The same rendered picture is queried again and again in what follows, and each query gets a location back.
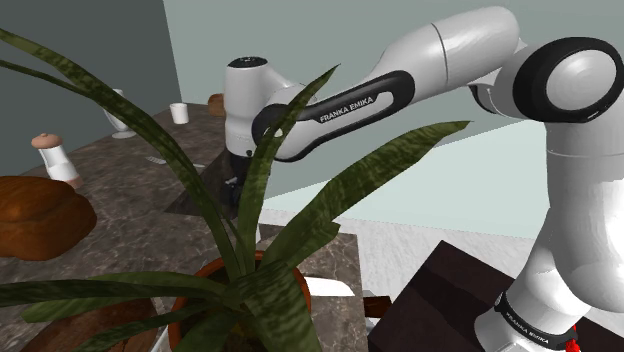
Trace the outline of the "small brown round object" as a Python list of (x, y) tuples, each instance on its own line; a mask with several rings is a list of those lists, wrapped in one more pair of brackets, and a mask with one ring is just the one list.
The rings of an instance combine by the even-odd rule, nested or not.
[(213, 117), (223, 118), (226, 116), (226, 110), (224, 106), (224, 94), (217, 93), (209, 97), (207, 101), (208, 113)]

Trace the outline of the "white flat object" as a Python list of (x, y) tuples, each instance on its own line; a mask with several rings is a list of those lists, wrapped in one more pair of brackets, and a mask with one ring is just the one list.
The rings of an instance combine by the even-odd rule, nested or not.
[(305, 282), (312, 296), (317, 297), (354, 297), (352, 289), (344, 282), (335, 279), (305, 277)]

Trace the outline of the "white goblet vase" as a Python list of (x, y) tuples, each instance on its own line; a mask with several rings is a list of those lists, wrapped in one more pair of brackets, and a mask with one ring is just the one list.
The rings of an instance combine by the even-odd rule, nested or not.
[(115, 132), (111, 135), (114, 139), (127, 139), (136, 135), (136, 133), (130, 129), (125, 123), (116, 118), (107, 110), (104, 110), (105, 116), (111, 125), (115, 128)]

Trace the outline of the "brown bread loaf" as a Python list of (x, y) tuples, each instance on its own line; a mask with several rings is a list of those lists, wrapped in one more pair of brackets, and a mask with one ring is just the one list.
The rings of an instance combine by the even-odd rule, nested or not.
[(88, 199), (63, 181), (0, 176), (0, 257), (56, 258), (84, 239), (96, 223)]

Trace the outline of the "dark brown robot stand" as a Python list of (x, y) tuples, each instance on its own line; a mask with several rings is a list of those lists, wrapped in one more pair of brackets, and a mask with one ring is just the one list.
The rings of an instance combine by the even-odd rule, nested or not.
[(586, 319), (606, 299), (548, 236), (514, 279), (440, 242), (369, 334), (369, 352), (624, 352), (624, 337)]

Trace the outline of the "green plant in terracotta pot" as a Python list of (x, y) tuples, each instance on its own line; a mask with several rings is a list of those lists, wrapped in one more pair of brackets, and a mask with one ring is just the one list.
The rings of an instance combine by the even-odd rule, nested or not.
[(191, 300), (188, 307), (99, 333), (73, 352), (108, 352), (122, 340), (194, 314), (200, 314), (201, 321), (173, 352), (222, 352), (237, 324), (248, 326), (268, 352), (322, 352), (295, 268), (336, 237), (339, 215), (417, 163), (440, 140), (464, 128), (461, 121), (421, 127), (369, 153), (329, 181), (267, 250), (257, 255), (255, 230), (274, 156), (298, 115), (324, 85), (324, 77), (298, 93), (262, 138), (244, 184), (238, 219), (231, 222), (181, 147), (147, 113), (55, 51), (1, 28), (0, 40), (55, 67), (54, 84), (96, 102), (160, 152), (198, 204), (229, 278), (227, 284), (220, 284), (187, 274), (136, 272), (0, 284), (0, 307), (22, 306), (22, 317), (29, 323), (56, 320), (132, 298)]

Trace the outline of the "brown round wooden board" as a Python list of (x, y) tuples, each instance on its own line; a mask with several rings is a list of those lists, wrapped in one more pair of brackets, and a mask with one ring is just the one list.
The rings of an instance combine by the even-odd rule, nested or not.
[(149, 298), (103, 307), (52, 322), (20, 352), (72, 352), (98, 333), (156, 315)]

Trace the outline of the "white grinder with wooden top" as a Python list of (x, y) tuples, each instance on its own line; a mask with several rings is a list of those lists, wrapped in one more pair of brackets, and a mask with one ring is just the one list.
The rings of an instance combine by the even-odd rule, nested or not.
[(46, 171), (52, 180), (63, 181), (74, 189), (83, 185), (81, 176), (63, 148), (61, 137), (55, 134), (42, 133), (31, 140), (31, 145), (39, 151)]

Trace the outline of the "white cup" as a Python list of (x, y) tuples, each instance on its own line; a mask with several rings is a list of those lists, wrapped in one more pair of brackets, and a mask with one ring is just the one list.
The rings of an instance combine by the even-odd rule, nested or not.
[(186, 103), (172, 103), (169, 105), (172, 120), (175, 124), (183, 125), (190, 121), (188, 105)]

